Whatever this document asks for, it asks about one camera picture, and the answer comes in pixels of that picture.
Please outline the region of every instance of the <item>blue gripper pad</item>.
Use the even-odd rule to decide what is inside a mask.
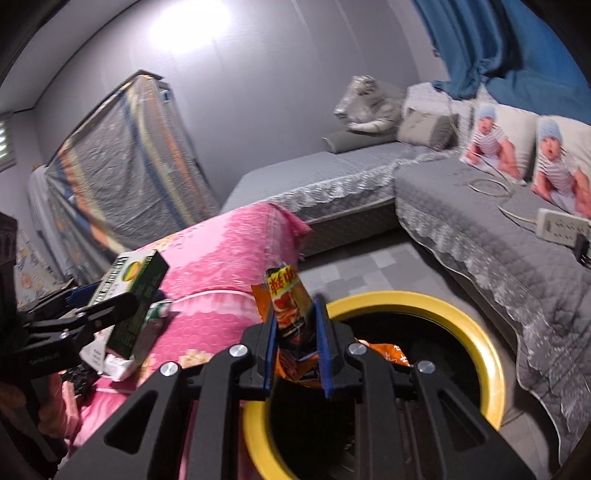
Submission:
[[[275,358],[277,357],[277,315],[273,315],[271,319],[271,331],[269,333],[269,342],[267,343],[267,355],[265,357],[265,393],[271,393],[271,386],[273,385],[273,377],[275,375]]]
[[[316,315],[316,346],[318,347],[318,368],[320,370],[320,381],[324,396],[331,398],[333,394],[333,367],[330,352],[329,335],[327,327],[330,328],[330,319],[324,304],[314,299],[314,308],[310,314]]]
[[[86,287],[80,287],[73,290],[66,300],[68,302],[68,305],[77,309],[86,307],[88,305],[88,302],[90,302],[90,299],[92,298],[92,294],[99,286],[99,283],[100,282],[92,283],[90,285],[87,285]]]

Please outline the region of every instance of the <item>quilted bed cover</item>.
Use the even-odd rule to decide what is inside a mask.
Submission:
[[[538,239],[535,226],[505,217],[498,198],[468,186],[486,176],[452,158],[405,167],[395,184],[398,217],[514,327],[518,381],[552,419],[563,463],[591,419],[591,270],[568,248]],[[499,193],[493,186],[478,188]],[[516,188],[510,212],[535,219],[539,208],[552,208]]]
[[[137,376],[124,382],[101,378],[80,411],[75,451],[162,363],[183,368],[207,362],[238,343],[243,330],[261,321],[251,285],[266,269],[296,264],[310,228],[293,214],[269,203],[234,210],[165,237],[146,248],[158,249],[170,269],[161,289],[174,300],[171,321]],[[179,478],[185,477],[186,451]],[[243,442],[240,479],[259,476]]]
[[[318,223],[393,202],[400,167],[454,154],[455,149],[434,151],[400,142],[337,155],[313,153],[247,173],[222,211],[274,202],[308,223]]]

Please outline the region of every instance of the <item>ceiling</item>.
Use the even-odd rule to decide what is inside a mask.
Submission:
[[[68,59],[136,1],[70,0],[65,4],[37,31],[8,72],[0,86],[0,113],[33,108]]]

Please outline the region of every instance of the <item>wall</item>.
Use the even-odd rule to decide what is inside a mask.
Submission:
[[[433,53],[433,43],[413,0],[388,0],[413,55],[420,82],[449,80],[443,60]]]
[[[19,227],[37,247],[49,266],[57,272],[59,270],[53,258],[33,227],[27,196],[27,181],[33,165],[41,163],[33,112],[13,115],[11,129],[17,164],[0,173],[0,210],[18,220]]]
[[[322,150],[321,137],[342,127],[332,110],[352,75],[400,87],[419,80],[387,0],[200,0],[210,9],[174,13],[184,1],[139,2],[66,64],[35,109],[44,160],[113,88],[145,69],[173,88],[224,201],[243,174]]]

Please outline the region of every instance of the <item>pink blanket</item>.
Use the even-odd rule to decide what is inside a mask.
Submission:
[[[282,208],[263,203],[194,225],[145,248],[159,250],[170,269],[161,289],[173,299],[173,317],[138,375],[114,383],[101,378],[80,410],[79,448],[162,363],[189,367],[238,343],[243,330],[261,321],[250,286],[266,269],[296,264],[310,228]],[[241,479],[258,475],[241,442]],[[180,478],[184,478],[184,465]]]

